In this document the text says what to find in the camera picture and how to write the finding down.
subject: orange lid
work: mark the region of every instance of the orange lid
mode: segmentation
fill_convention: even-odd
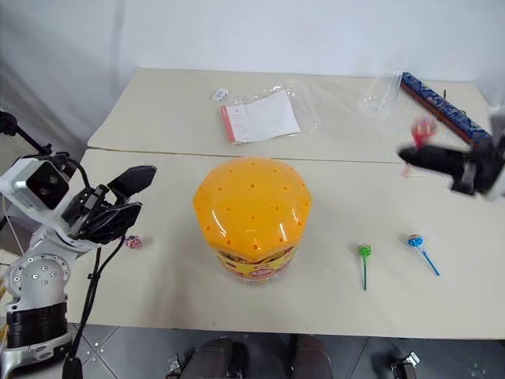
[[[193,199],[208,243],[250,262],[297,245],[311,202],[291,166],[256,157],[233,159],[214,169]]]

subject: clear plastic cup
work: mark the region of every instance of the clear plastic cup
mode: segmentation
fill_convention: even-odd
[[[361,95],[357,108],[371,117],[387,117],[395,107],[401,79],[400,69],[390,69],[387,74],[376,77]]]

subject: camera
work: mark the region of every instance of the camera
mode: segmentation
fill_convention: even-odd
[[[38,210],[55,209],[69,191],[65,177],[51,162],[42,160],[26,167],[16,177],[13,187],[24,205]]]

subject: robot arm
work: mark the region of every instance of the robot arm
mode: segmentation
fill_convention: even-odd
[[[454,191],[498,200],[505,196],[505,112],[492,114],[490,123],[492,139],[471,152],[426,145],[402,148],[398,154],[409,164],[450,175]]]
[[[67,332],[65,285],[74,261],[123,236],[142,207],[129,203],[151,185],[155,167],[132,167],[110,182],[68,194],[66,154],[19,159],[1,178],[3,195],[41,227],[24,256],[4,274],[13,301],[7,305],[7,348],[2,379],[17,367],[65,357],[72,347]],[[106,201],[108,192],[116,196]]]

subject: white table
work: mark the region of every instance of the white table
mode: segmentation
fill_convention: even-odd
[[[290,161],[312,192],[305,237],[284,277],[260,286],[235,279],[206,247],[192,199],[225,157],[88,150],[92,185],[154,164],[152,186],[124,248],[103,273],[89,322],[150,328],[363,336],[505,338],[505,202],[451,193],[440,176],[403,178],[383,163]],[[72,191],[82,184],[78,175]],[[423,234],[441,276],[406,246]],[[368,290],[358,243],[370,243]],[[111,243],[107,250],[112,250]],[[80,319],[94,254],[67,286],[69,321]]]
[[[321,127],[296,137],[230,144],[219,114],[221,104],[211,99],[214,91],[228,88],[230,98],[239,99],[289,80],[307,88]],[[141,68],[88,145],[131,152],[399,162],[396,151],[401,144],[412,143],[413,120],[428,112],[400,90],[391,116],[370,118],[358,113],[360,94],[371,83],[370,78],[357,77]],[[426,83],[440,94],[446,89],[450,102],[488,128],[487,104],[474,84]],[[466,147],[446,126],[440,126],[435,142]]]

